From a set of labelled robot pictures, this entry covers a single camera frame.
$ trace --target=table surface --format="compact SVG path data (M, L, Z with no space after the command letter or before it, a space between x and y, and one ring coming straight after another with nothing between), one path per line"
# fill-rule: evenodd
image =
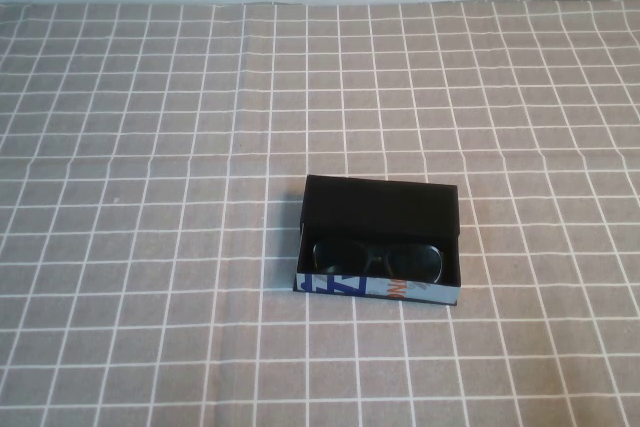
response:
M640 0L0 7L0 425L640 425ZM453 308L291 292L305 175L456 184Z

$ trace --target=fabric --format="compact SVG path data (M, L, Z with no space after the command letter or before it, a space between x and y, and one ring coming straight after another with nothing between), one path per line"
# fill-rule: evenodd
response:
M0 425L640 425L640 0L0 9ZM291 292L307 173L459 305Z

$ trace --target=white grid line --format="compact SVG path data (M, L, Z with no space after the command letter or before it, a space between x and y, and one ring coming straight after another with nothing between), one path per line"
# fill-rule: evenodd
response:
M247 13L247 8L246 6L243 6L242 8L242 18L244 19L246 17L246 13ZM240 59L238 59L238 66L240 66L242 62L242 57L240 57ZM234 110L238 105L238 87L240 85L240 75L238 75L238 79L237 79L237 85L236 85L236 92L234 95L234 99L233 99L233 106L234 106ZM218 261L216 262L216 280L214 283L214 294L213 294L213 301L212 301L212 305L211 305L211 317L210 317L210 322L209 322L209 336L208 336L208 343L207 343L207 358L210 357L211 355L211 349L213 346L213 336L214 336L214 324L215 324L215 317L216 317L216 306L217 306L217 302L218 302L218 292L221 291L221 289L219 288L220 285L220 265L221 265L221 261L220 259L222 258L222 248L223 248L223 240L224 240L224 232L225 232L225 224L226 224L226 216L227 216L227 206L228 206L228 202L229 202L229 178L230 178L230 172L231 172L231 151L233 149L233 141L234 141L234 135L236 132L236 115L237 113L234 111L234 114L232 116L231 119L231 137L229 139L229 153L227 156L227 178L225 180L225 186L224 186L224 199L222 201L222 215L221 215L221 219L220 219L220 227L221 227L221 231L220 231L220 238L218 239ZM209 375L210 375L210 370L209 370L209 365L207 365L206 369L205 369L205 374L204 374L204 386L202 389L202 407L200 409L200 426L203 427L204 426L204 417L205 417L205 405L207 402L207 394L209 391Z
M147 9L147 23L146 23L146 26L145 26L145 33L149 30L150 18L151 18L151 7L149 7ZM137 59L136 59L136 66L140 65L140 59L141 58L142 58L142 50L139 49L138 50L138 56L137 56ZM132 91L129 90L129 93L127 95L127 101L126 101L126 104L125 104L126 105L125 112L129 109L129 105L130 105L130 102L131 102L131 96L132 96ZM120 121L119 129L118 129L118 136L120 136L120 134L122 132L122 129L124 127L124 119L125 119L125 116L123 115L122 119ZM107 167L107 178L109 177L108 174L110 173L111 166L112 166L112 162L110 162L108 167ZM96 212L96 220L95 220L96 224L94 224L94 231L91 234L90 243L89 243L89 245L87 245L87 256L85 258L85 263L83 264L83 266L86 265L86 261L89 258L89 252L90 252L89 249L91 248L91 242L93 240L93 236L95 235L95 233L94 233L95 232L95 227L97 227L97 220L99 218L100 209L101 209L101 207L102 207L102 205L104 203L104 196L105 196L106 191L107 191L107 185L108 185L108 182L105 181L105 183L104 183L104 185L102 187L102 194L101 194L101 197L100 197L100 206L98 207L98 212ZM148 179L145 181L145 186L144 186L143 195L142 195L143 199L146 196L147 185L148 185ZM138 209L138 215L137 215L137 218L136 218L136 226L137 227L140 226L140 219L141 219L141 216L142 216L142 208L143 208L142 205L140 205L140 207ZM135 248L136 238L137 238L137 233L134 233L133 238L131 239L131 246L129 247L129 259L128 259L128 262L126 263L127 267L126 267L126 270L125 270L124 280L122 282L122 292L120 292L120 300L118 302L118 308L117 308L117 311L116 311L116 317L115 317L115 321L114 321L114 326L119 324L120 316L122 314L122 306L124 304L124 297L125 297L124 296L124 292L127 289L127 283L128 283L128 280L129 280L129 274L131 272L131 264L132 264L131 261L133 259L133 251L134 251L134 248ZM109 365L111 363L111 358L113 356L113 350L114 350L115 343L116 343L116 336L117 336L117 331L114 329L114 331L112 332L112 335L111 335L111 341L110 341L110 344L109 344L109 351L107 353L107 366L105 368L104 375L102 377L102 383L100 385L100 394L99 394L99 398L98 398L98 408L96 409L96 415L95 415L94 421L93 421L94 427L97 427L98 422L100 421L100 412L101 412L101 408L102 408L102 403L104 401L104 392L105 392L106 385L107 385L107 377L109 375Z
M276 38L276 34L277 34L277 30L278 30L278 6L274 6L274 12L273 12L273 19L274 19L274 25L273 25L273 54L275 54L276 51L276 42L275 42L275 38ZM273 122L273 83L275 80L275 74L273 73L273 70L275 68L275 62L276 62L276 57L275 55L272 55L271 57L271 93L269 95L269 130L267 132L267 169L266 169L266 186L265 186L265 195L267 195L267 193L269 192L269 174L270 174L270 158L269 158L269 154L271 153L271 125ZM264 204L264 211L263 211L263 224L262 227L264 229L264 232L262 234L262 256L264 258L264 256L267 255L267 203L265 202ZM264 287L264 271L265 271L266 265L264 260L261 263L260 266L260 287ZM259 388L259 380L260 380L260 347L262 344L262 303L264 301L264 296L263 296L263 292L262 290L260 290L259 293L259 299L258 299L258 335L257 335L257 341L256 341L256 368L255 368L255 372L254 372L254 382L253 382L253 427L257 426L257 422L258 422L258 397L259 397L259 393L258 393L258 388Z
M495 3L492 3L491 6L492 6L493 11L495 13L496 12ZM507 58L509 59L509 63L511 63L511 56L510 56L510 54L508 52L507 52ZM520 90L520 86L517 85L517 88L518 88L518 94L520 95L521 98L523 98L522 97L522 92ZM491 110L489 109L489 101L488 101L488 99L486 97L486 92L484 91L484 89L483 89L483 93L484 93L485 102L487 103L487 110L489 111L489 119L491 121L491 125L492 125L493 130L494 130L495 140L496 140L496 143L498 145L500 145L499 144L499 140L498 140L498 134L497 134L497 132L495 130L495 125L494 125L494 121L493 121L493 115L491 114ZM530 122L529 113L525 112L525 115L527 116L527 122L531 126L532 124ZM531 130L532 130L532 134L535 137L535 133L533 132L533 127L531 127ZM536 147L538 147L537 139L534 138L534 142L536 144ZM506 173L507 170L508 170L507 169L507 163L506 163L506 160L504 158L504 154L501 153L501 155L502 155L502 163L503 163L503 166L504 166L504 169L505 169L505 173ZM547 335L549 336L549 340L551 342L551 349L552 349L553 354L554 354L554 356L556 358L556 362L555 363L556 363L556 367L558 369L558 373L560 374L560 383L562 385L562 392L566 396L569 393L568 389L567 389L567 383L566 383L564 371L562 369L562 365L561 365L560 360L558 358L558 349L556 347L556 342L555 342L555 339L553 337L553 332L551 331L551 325L549 323L549 317L547 315L547 309L546 309L546 306L545 306L544 301L542 299L542 294L540 292L540 285L538 283L538 277L537 277L536 271L535 271L535 269L533 267L533 260L531 258L531 254L529 252L529 243L528 243L528 241L526 239L523 225L521 224L520 213L518 211L518 205L516 204L516 201L513 198L513 189L512 189L511 181L510 181L508 175L506 175L506 179L507 179L507 187L509 188L509 195L511 197L511 202L512 202L512 205L513 205L513 211L515 212L515 216L516 216L516 222L519 224L520 236L522 238L522 243L524 245L525 253L527 255L529 269L531 271L531 278L533 279L533 283L534 283L535 288L536 288L536 294L537 294L537 297L538 297L538 302L540 303L540 308L542 309L542 314L543 314L544 319L545 319L545 328L546 328L546 331L547 331ZM566 401L566 405L567 405L567 409L569 411L569 417L571 418L571 424L573 425L573 427L577 427L575 414L573 412L573 406L571 405L571 402L569 401L568 398L567 398L567 401Z
M430 8L431 8L431 13L433 14L434 13L433 12L433 6L430 5ZM436 24L435 20L433 22L433 27L434 27L434 29L437 29L437 24ZM453 105L453 103L451 101L451 93L450 93L448 88L447 88L447 96L449 98L449 104ZM457 126L457 121L455 119L455 115L454 115L454 112L453 112L453 107L452 107L451 115L453 117L454 126ZM457 130L456 130L456 140L458 142L458 147L460 149L462 149L462 143L460 142L460 134L458 133ZM471 185L469 183L469 176L466 173L466 171L467 171L467 161L464 158L464 156L462 158L462 165L463 165L464 178L465 178L465 181L466 181L467 190L469 191L469 195L472 196ZM475 205L474 205L473 199L471 199L471 203L470 204L471 204L471 213L473 215L474 223L477 224L478 223L478 216L477 216L477 213L476 213L476 209L475 209ZM483 261L483 264L484 264L485 275L487 276L487 283L488 283L488 286L489 286L489 292L491 294L491 303L492 303L492 306L493 306L493 311L495 313L496 319L498 320L497 325L498 325L498 333L500 335L500 343L501 343L501 346L502 346L502 351L506 355L507 354L507 346L506 346L506 343L505 343L505 340L504 340L504 333L502 331L500 312L498 310L498 304L496 303L495 294L493 292L493 284L492 284L492 281L491 281L491 273L489 272L489 266L487 264L487 258L485 256L484 243L482 241L482 236L480 234L480 228L477 227L477 226L476 226L476 235L477 235L477 238L478 238L478 243L480 245L480 253L482 254L482 261ZM509 362L505 362L505 365L506 365L507 374L508 374L508 377L509 377L509 385L511 387L511 392L515 396L516 389L515 389L515 384L514 384L514 381L513 381L513 374L511 372L511 365L509 364ZM522 415L520 413L520 406L518 405L517 402L514 402L514 404L515 404L516 416L517 416L517 419L518 419L518 425L520 427L523 427Z

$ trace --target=sunglasses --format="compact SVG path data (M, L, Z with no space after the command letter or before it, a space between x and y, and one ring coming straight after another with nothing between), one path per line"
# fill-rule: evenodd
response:
M442 253L429 244L379 245L327 238L313 246L318 274L369 275L436 283L442 273Z

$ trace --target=open glasses case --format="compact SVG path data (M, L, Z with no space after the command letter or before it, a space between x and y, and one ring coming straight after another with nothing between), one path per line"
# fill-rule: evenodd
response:
M456 305L455 185L309 175L293 289Z

